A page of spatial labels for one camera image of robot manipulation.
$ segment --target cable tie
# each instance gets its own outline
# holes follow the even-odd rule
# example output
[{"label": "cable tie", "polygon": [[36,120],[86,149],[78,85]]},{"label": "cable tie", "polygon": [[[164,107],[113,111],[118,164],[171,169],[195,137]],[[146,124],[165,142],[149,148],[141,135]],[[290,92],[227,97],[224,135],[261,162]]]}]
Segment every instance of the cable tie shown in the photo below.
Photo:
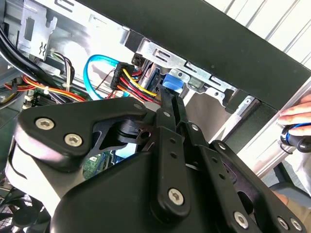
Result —
[{"label": "cable tie", "polygon": [[45,95],[48,95],[48,94],[49,94],[49,87],[48,87],[48,86],[46,86],[46,87],[44,88],[43,93],[44,93]]}]

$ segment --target white wall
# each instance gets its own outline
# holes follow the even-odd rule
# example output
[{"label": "white wall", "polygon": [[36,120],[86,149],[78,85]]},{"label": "white wall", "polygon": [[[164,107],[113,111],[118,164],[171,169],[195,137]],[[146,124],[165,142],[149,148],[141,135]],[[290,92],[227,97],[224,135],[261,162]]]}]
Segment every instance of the white wall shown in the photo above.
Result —
[{"label": "white wall", "polygon": [[311,0],[206,0],[311,69]]}]

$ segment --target person's hand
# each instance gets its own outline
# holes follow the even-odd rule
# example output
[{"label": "person's hand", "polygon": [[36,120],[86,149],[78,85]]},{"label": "person's hand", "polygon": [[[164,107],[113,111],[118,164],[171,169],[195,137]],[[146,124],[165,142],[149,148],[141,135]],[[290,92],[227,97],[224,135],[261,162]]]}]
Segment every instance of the person's hand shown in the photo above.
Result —
[{"label": "person's hand", "polygon": [[[284,110],[280,115],[278,123],[281,125],[311,123],[311,95],[305,96],[297,106]],[[289,133],[295,136],[310,136],[311,125],[291,129]]]}]

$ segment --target green circuit board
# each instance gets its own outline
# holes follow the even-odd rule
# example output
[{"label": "green circuit board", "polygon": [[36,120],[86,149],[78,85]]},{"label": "green circuit board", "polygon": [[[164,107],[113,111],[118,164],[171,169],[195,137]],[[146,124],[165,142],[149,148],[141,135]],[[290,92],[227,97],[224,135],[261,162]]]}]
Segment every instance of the green circuit board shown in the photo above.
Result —
[{"label": "green circuit board", "polygon": [[93,157],[86,159],[83,166],[83,176],[89,179],[96,175],[101,170],[101,164],[103,161],[104,154],[98,154]]}]

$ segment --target computer fan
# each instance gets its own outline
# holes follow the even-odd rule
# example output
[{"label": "computer fan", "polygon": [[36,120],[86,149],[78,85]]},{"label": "computer fan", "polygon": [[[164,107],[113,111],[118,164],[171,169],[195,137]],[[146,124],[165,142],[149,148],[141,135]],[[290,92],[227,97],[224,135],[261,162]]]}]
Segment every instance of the computer fan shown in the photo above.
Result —
[{"label": "computer fan", "polygon": [[11,213],[0,213],[0,221],[12,218],[10,225],[0,229],[0,233],[48,233],[51,217],[43,204],[13,189],[5,197],[0,207],[8,207]]}]

